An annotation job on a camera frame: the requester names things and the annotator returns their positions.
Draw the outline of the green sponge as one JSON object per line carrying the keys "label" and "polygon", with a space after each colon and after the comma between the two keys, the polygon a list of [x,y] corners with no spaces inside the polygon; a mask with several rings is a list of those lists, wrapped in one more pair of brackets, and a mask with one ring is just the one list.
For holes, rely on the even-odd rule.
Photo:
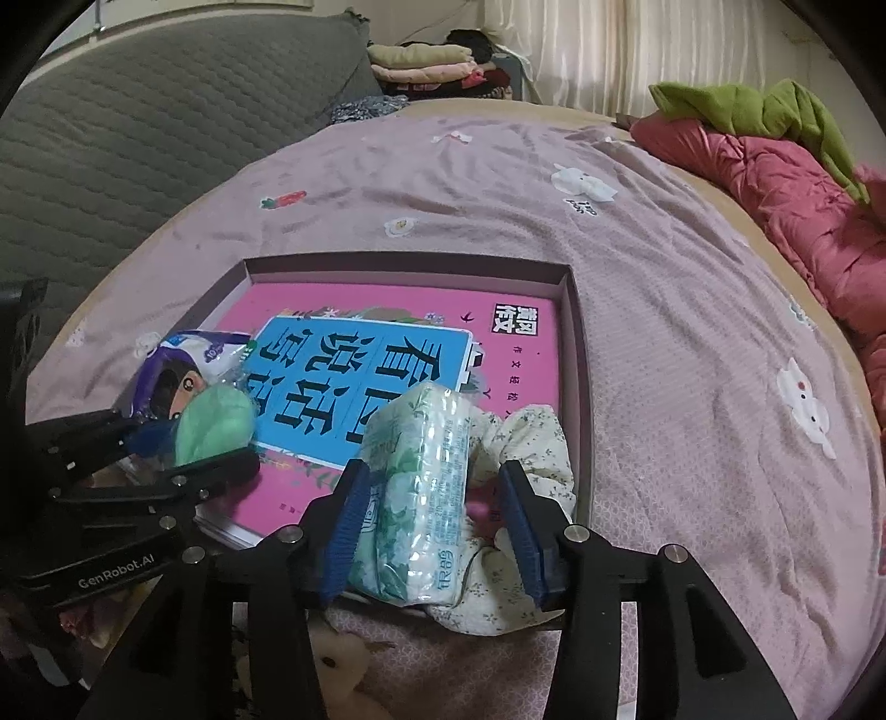
{"label": "green sponge", "polygon": [[174,462],[190,465],[248,447],[255,432],[255,404],[231,384],[207,387],[180,415],[174,437]]}

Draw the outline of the green white tissue pack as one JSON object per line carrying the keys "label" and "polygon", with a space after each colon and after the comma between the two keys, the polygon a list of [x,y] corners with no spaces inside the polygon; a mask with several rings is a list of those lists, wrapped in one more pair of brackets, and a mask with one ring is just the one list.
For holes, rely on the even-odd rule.
{"label": "green white tissue pack", "polygon": [[369,500],[348,582],[405,606],[456,599],[466,519],[470,402],[425,381],[371,415],[359,459]]}

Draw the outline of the purple white doll packet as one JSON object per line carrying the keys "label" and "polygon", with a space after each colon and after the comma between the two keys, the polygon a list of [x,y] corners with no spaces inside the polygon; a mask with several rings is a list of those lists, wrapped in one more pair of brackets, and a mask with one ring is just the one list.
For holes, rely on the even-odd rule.
{"label": "purple white doll packet", "polygon": [[146,420],[179,419],[189,402],[219,383],[242,360],[248,333],[182,330],[147,354],[135,377],[129,415]]}

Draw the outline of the teddy bear purple dress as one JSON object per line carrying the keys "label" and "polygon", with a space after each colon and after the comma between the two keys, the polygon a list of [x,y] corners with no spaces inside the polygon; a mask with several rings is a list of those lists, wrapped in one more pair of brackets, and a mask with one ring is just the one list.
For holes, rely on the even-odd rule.
{"label": "teddy bear purple dress", "polygon": [[316,618],[308,623],[326,714],[342,720],[392,720],[392,714],[360,690],[373,653],[362,637]]}

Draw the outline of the pink and blue book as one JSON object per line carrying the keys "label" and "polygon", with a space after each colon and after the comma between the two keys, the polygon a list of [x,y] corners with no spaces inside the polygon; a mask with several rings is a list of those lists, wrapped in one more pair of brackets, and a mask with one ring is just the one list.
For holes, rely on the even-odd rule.
{"label": "pink and blue book", "polygon": [[555,407],[561,319],[551,291],[249,282],[207,324],[253,339],[261,472],[201,506],[201,528],[249,548],[299,522],[357,455],[369,417],[425,381],[500,417]]}

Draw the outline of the shallow grey cardboard box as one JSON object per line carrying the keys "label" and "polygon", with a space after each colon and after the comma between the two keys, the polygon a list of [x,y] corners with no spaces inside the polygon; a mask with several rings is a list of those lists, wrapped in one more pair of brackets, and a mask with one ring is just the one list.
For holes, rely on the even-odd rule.
{"label": "shallow grey cardboard box", "polygon": [[206,502],[204,531],[247,548],[299,521],[392,413],[428,419],[442,394],[460,413],[559,417],[574,480],[589,459],[589,390],[578,294],[563,264],[492,256],[269,256],[245,260],[148,354],[129,407],[174,423],[212,384],[254,407],[258,476]]}

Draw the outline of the grey quilted headboard cover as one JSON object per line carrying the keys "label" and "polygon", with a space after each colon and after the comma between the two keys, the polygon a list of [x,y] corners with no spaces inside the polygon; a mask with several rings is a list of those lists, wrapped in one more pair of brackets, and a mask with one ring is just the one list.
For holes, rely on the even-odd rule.
{"label": "grey quilted headboard cover", "polygon": [[111,393],[133,342],[167,332],[237,261],[171,219],[375,90],[347,9],[207,15],[90,49],[2,118],[2,276],[45,279],[34,390]]}

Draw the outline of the blue patterned cloth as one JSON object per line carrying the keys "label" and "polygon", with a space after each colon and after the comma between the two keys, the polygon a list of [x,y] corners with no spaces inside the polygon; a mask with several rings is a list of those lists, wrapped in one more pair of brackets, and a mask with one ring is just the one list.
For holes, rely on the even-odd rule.
{"label": "blue patterned cloth", "polygon": [[356,121],[381,119],[404,110],[410,100],[404,95],[375,95],[347,100],[332,108],[332,125],[356,123]]}

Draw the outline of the pink quilted comforter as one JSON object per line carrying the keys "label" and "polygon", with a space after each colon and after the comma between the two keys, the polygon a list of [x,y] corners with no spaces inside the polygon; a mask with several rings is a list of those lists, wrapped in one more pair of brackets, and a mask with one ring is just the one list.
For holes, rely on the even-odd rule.
{"label": "pink quilted comforter", "polygon": [[829,313],[862,364],[874,411],[884,417],[884,175],[862,165],[866,203],[850,198],[808,150],[789,140],[733,136],[696,119],[653,114],[633,141],[661,161],[706,178],[763,229]]}

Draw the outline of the stack of folded clothes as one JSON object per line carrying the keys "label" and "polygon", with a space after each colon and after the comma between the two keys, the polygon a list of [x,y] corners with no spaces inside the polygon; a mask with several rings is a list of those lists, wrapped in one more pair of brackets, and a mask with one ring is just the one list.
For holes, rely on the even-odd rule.
{"label": "stack of folded clothes", "polygon": [[410,100],[513,99],[511,74],[494,59],[496,47],[481,30],[452,30],[444,44],[405,42],[367,48],[383,93]]}

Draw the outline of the cream sheer curtains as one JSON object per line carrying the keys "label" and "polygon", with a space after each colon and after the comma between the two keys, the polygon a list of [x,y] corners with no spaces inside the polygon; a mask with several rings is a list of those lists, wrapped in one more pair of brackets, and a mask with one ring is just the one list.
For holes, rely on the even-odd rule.
{"label": "cream sheer curtains", "polygon": [[481,18],[542,105],[644,116],[650,85],[766,84],[762,2],[483,2]]}

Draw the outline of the green fleece blanket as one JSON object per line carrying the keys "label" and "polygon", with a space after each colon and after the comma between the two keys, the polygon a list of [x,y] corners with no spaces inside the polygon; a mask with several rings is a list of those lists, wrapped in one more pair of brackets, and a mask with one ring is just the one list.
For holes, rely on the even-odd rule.
{"label": "green fleece blanket", "polygon": [[650,85],[656,108],[668,120],[696,119],[736,136],[790,140],[805,148],[854,201],[869,203],[867,186],[837,120],[805,85],[785,78],[766,91],[743,84]]}

